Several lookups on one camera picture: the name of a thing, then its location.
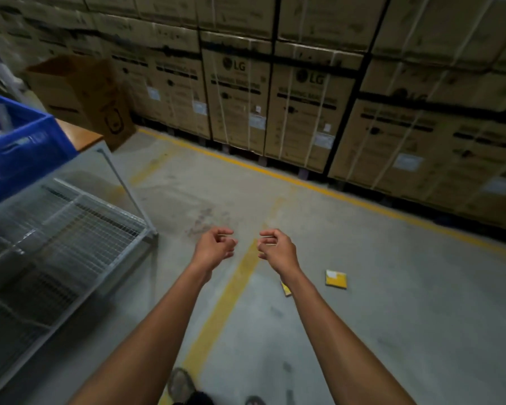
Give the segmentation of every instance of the right hand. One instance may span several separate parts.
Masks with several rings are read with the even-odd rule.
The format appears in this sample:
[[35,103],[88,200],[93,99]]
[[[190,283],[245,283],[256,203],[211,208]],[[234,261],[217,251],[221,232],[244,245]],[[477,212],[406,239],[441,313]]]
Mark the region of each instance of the right hand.
[[289,286],[289,283],[302,273],[296,246],[290,237],[279,229],[263,230],[259,234],[266,237],[257,240],[257,250],[260,251],[258,256],[267,260],[284,284]]

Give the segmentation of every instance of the wooden table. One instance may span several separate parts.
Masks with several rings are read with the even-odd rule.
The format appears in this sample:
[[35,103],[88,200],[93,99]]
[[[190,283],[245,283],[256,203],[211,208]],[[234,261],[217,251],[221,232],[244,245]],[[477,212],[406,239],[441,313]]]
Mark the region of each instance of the wooden table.
[[92,132],[91,130],[81,128],[80,126],[72,125],[71,123],[56,120],[60,125],[60,128],[65,132],[77,152],[83,152],[84,150],[94,146],[96,143],[103,140],[103,135]]

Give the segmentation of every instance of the forearm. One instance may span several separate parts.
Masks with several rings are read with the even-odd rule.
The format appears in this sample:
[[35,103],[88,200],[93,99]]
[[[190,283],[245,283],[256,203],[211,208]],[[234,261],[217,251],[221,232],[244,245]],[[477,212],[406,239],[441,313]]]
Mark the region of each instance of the forearm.
[[337,405],[414,403],[305,275],[290,283],[298,314]]
[[70,404],[156,404],[180,350],[203,275],[188,267]]

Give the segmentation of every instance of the hand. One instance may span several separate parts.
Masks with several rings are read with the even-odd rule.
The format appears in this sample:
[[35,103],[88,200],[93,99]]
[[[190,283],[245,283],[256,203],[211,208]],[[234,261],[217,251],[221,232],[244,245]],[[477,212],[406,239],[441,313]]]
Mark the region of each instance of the hand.
[[238,240],[226,236],[232,233],[234,231],[228,227],[213,227],[198,239],[189,267],[201,271],[206,277],[205,282],[225,258],[234,256]]
[[257,240],[257,250],[260,251],[258,256],[268,260],[281,280],[289,286],[289,283],[302,273],[296,255],[296,246],[290,237],[279,229],[263,230],[259,234],[267,237]]

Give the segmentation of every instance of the left hand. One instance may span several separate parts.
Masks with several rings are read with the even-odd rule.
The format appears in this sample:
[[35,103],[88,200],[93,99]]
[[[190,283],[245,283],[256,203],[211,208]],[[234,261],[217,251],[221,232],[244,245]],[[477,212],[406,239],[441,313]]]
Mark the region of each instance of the left hand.
[[212,270],[225,258],[234,256],[238,240],[228,237],[232,233],[234,231],[228,227],[213,227],[198,240],[189,267],[201,271],[206,277],[205,282],[211,278]]

